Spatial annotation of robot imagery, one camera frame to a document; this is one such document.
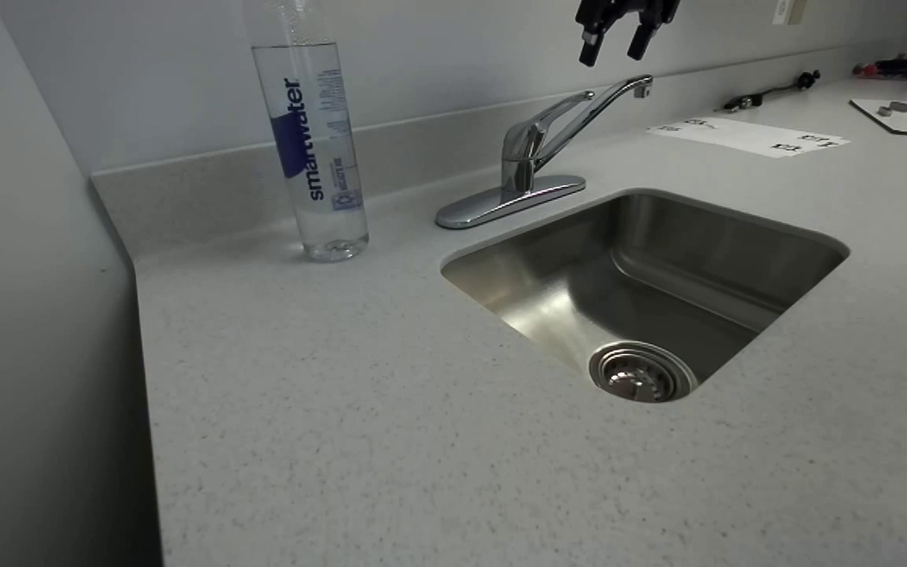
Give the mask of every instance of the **countertop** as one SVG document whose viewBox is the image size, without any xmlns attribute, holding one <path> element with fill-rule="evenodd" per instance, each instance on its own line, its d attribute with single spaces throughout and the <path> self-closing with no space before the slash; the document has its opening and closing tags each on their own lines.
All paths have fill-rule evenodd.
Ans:
<svg viewBox="0 0 907 567">
<path fill-rule="evenodd" d="M 353 263 L 291 223 L 137 259 L 168 567 L 907 564 L 907 138 L 840 82 L 737 118 L 845 136 L 770 159 L 619 131 L 583 195 L 443 232 L 471 173 L 369 201 Z M 442 277 L 452 256 L 665 188 L 851 259 L 668 407 L 608 397 Z"/>
</svg>

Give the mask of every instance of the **sink basin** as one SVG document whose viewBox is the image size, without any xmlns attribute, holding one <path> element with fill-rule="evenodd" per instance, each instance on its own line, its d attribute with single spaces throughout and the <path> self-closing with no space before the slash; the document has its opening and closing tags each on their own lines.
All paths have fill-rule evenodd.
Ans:
<svg viewBox="0 0 907 567">
<path fill-rule="evenodd" d="M 608 370 L 603 388 L 678 400 L 845 259 L 823 232 L 641 188 L 459 256 L 443 277 L 548 355 Z M 615 344 L 654 349 L 687 388 L 641 392 L 657 370 L 598 363 Z"/>
</svg>

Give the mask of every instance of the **white wall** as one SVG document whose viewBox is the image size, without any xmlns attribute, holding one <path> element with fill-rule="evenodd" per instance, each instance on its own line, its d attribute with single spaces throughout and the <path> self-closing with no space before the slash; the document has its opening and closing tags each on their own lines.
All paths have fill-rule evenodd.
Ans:
<svg viewBox="0 0 907 567">
<path fill-rule="evenodd" d="M 147 557 L 134 400 L 130 271 L 0 21 L 0 567 Z"/>
<path fill-rule="evenodd" d="M 265 140 L 241 0 L 0 0 L 75 156 L 92 166 Z M 338 19 L 356 125 L 543 96 L 635 69 L 687 69 L 838 44 L 907 46 L 907 0 L 810 0 L 771 29 L 775 0 L 685 0 L 646 66 L 615 31 L 577 62 L 581 0 L 324 0 Z"/>
</svg>

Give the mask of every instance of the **drain strainer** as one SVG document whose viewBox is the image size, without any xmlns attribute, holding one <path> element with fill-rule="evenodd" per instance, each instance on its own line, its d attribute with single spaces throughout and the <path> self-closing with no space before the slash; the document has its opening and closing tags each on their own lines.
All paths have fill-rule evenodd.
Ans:
<svg viewBox="0 0 907 567">
<path fill-rule="evenodd" d="M 608 344 L 588 360 L 593 382 L 624 400 L 668 402 L 699 388 L 697 370 L 654 344 Z"/>
</svg>

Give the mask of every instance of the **water bottle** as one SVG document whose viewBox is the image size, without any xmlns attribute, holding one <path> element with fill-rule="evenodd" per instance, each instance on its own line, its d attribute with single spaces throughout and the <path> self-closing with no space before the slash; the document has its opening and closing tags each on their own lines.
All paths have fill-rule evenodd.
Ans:
<svg viewBox="0 0 907 567">
<path fill-rule="evenodd" d="M 243 2 L 307 259 L 350 260 L 369 227 L 338 40 L 319 0 Z"/>
</svg>

